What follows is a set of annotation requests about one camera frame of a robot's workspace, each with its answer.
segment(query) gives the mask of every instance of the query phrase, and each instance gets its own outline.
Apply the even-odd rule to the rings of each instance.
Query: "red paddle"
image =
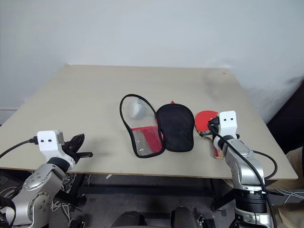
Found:
[[[201,132],[209,131],[208,121],[217,117],[217,115],[218,113],[215,111],[202,111],[198,113],[195,117],[195,129],[198,131],[198,133],[200,134]],[[224,155],[222,152],[219,152],[216,148],[214,148],[214,157],[216,159],[223,159]]]
[[[195,117],[195,128],[198,133],[209,131],[208,121],[217,117],[217,114],[215,111],[202,111],[198,113]]]

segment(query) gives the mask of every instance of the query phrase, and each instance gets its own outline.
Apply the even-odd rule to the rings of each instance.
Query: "mesh net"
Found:
[[[157,127],[136,128],[132,129],[132,133],[136,144],[136,151],[139,155],[150,155],[162,150]]]
[[[155,156],[164,151],[158,133],[154,110],[139,97],[127,96],[121,101],[121,116],[132,131],[133,150],[137,156]]]

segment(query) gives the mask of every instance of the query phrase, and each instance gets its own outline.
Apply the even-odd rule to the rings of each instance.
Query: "black cable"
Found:
[[[275,217],[275,213],[274,213],[274,209],[272,207],[270,198],[268,196],[264,181],[262,180],[260,174],[258,173],[258,171],[256,170],[256,168],[243,156],[241,155],[236,148],[234,148],[223,136],[221,136],[219,133],[217,133],[214,129],[213,126],[211,126],[211,124],[208,122],[208,128],[216,135],[218,136],[221,140],[224,141],[225,144],[227,144],[227,146],[229,146],[244,162],[246,162],[246,164],[252,169],[252,171],[255,173],[256,177],[258,178],[258,180],[260,181],[262,190],[265,192],[266,195],[266,200],[269,206],[269,210],[270,210],[270,214],[273,220],[273,224],[274,224],[274,228],[277,228],[277,223],[276,223],[276,217]]]
[[[272,157],[270,157],[269,155],[264,154],[262,152],[259,152],[259,151],[253,151],[253,152],[257,153],[257,154],[260,154],[260,155],[263,155],[263,156],[269,158],[273,162],[273,164],[275,165],[275,170],[269,176],[264,177],[264,179],[268,180],[269,178],[273,177],[277,172],[277,163],[275,162],[275,160]]]
[[[26,144],[26,143],[29,143],[29,142],[30,142],[30,143],[35,143],[35,140],[37,140],[37,137],[36,137],[36,139],[31,138],[31,139],[29,139],[29,140],[20,142],[20,143],[18,143],[17,145],[12,146],[11,148],[9,148],[9,149],[7,149],[5,152],[3,152],[3,153],[0,155],[0,158],[2,158],[5,154],[7,154],[8,152],[10,152],[10,151],[16,149],[17,147],[19,147],[19,146],[21,146],[21,145],[23,145],[23,144]]]
[[[83,213],[83,211],[81,209],[78,209],[76,206],[70,205],[70,207],[72,207],[72,208],[74,208],[74,209],[76,209],[76,210],[78,210],[78,211],[80,211],[80,212]]]
[[[15,196],[17,196],[17,195],[19,194],[19,192],[21,191],[22,186],[23,186],[23,183],[21,183],[20,185],[18,185],[18,187],[15,188],[15,190],[14,190],[12,196],[11,196],[9,199],[12,199],[12,198],[14,198]]]

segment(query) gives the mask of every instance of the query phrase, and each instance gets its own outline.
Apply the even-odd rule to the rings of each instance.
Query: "white wire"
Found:
[[[282,190],[282,189],[281,189],[281,190],[278,190],[278,189],[277,189],[276,191],[278,191],[278,192],[280,192],[280,193],[282,193],[282,194],[288,196],[288,197],[285,199],[284,204],[288,202],[288,200],[289,200],[290,197],[296,197],[296,198],[298,198],[298,199],[304,200],[304,196],[298,195],[298,194],[304,194],[303,191],[295,191],[295,192],[292,192],[292,191],[290,191],[290,190]]]
[[[68,216],[68,222],[70,223],[71,222],[71,218],[70,218],[70,209],[68,208],[69,206],[66,204],[66,205],[62,205],[62,209],[63,211],[65,212],[65,214]]]
[[[9,188],[7,188],[7,189],[16,189],[17,187],[9,187]]]
[[[59,201],[57,201],[55,204],[54,202],[52,201],[52,205],[51,205],[51,208],[52,208],[52,212],[58,210],[58,208],[61,207],[61,205],[57,205],[58,203],[60,203]]]
[[[94,174],[90,174],[89,177],[85,177],[86,179],[85,184],[88,184],[88,186],[90,186],[90,183],[92,182],[94,176],[95,176]]]
[[[4,198],[9,198],[9,197],[11,197],[12,194],[13,194],[14,192],[15,192],[15,190],[9,191],[8,193],[6,193],[6,194],[4,195]]]
[[[75,180],[75,175],[73,174],[73,176],[66,176],[65,179],[63,180],[63,185],[67,185],[69,188],[65,191],[66,193],[69,193],[72,185],[74,183]]]
[[[7,178],[5,181],[4,181],[4,183],[2,184],[2,185],[4,185],[6,182],[8,182],[9,181],[9,178]]]

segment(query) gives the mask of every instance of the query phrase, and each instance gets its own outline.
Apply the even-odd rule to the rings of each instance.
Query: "black trim edge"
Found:
[[[148,104],[148,106],[149,106],[149,107],[152,109],[152,111],[154,112],[155,118],[156,118],[156,120],[157,120],[158,136],[159,136],[160,141],[161,141],[161,143],[162,143],[162,144],[161,144],[161,145],[162,145],[162,150],[159,151],[158,153],[153,153],[153,154],[149,154],[149,155],[139,155],[139,154],[137,153],[136,143],[135,143],[135,139],[134,139],[132,130],[131,130],[131,128],[129,127],[129,125],[125,122],[125,120],[124,120],[124,118],[123,118],[123,112],[122,112],[123,101],[124,101],[125,98],[130,97],[130,96],[135,96],[135,97],[137,97],[137,98],[143,100],[145,103]],[[127,131],[128,131],[128,133],[129,133],[129,135],[130,135],[131,142],[132,142],[132,147],[133,147],[133,151],[134,151],[134,153],[135,153],[135,155],[136,155],[137,157],[139,157],[139,158],[150,158],[150,157],[155,157],[155,156],[157,156],[157,155],[162,154],[162,153],[165,151],[166,148],[165,148],[164,141],[163,141],[163,139],[162,139],[162,137],[161,137],[161,136],[162,136],[162,133],[161,133],[161,128],[160,128],[160,125],[159,125],[159,119],[158,119],[158,117],[157,117],[156,111],[154,110],[154,108],[152,107],[152,105],[151,105],[145,98],[143,98],[142,96],[136,95],[136,94],[127,94],[127,95],[124,96],[124,97],[122,98],[122,100],[120,101],[120,104],[119,104],[119,114],[120,114],[120,117],[121,117],[121,119],[122,119],[122,121],[123,121],[123,123],[124,123],[124,125],[125,125],[125,127],[126,127],[126,129],[127,129]]]
[[[225,136],[223,136],[223,138],[226,139],[227,141],[228,141],[229,139],[234,139],[232,135],[225,135]],[[223,149],[224,144],[225,144],[225,142],[224,142],[222,139],[220,139],[220,140],[218,141],[218,147],[219,147],[221,150]]]
[[[70,164],[62,159],[62,158],[58,158],[58,157],[53,157],[50,158],[50,160],[48,160],[47,164],[53,164],[58,166],[63,172],[67,172],[68,168],[70,167]]]

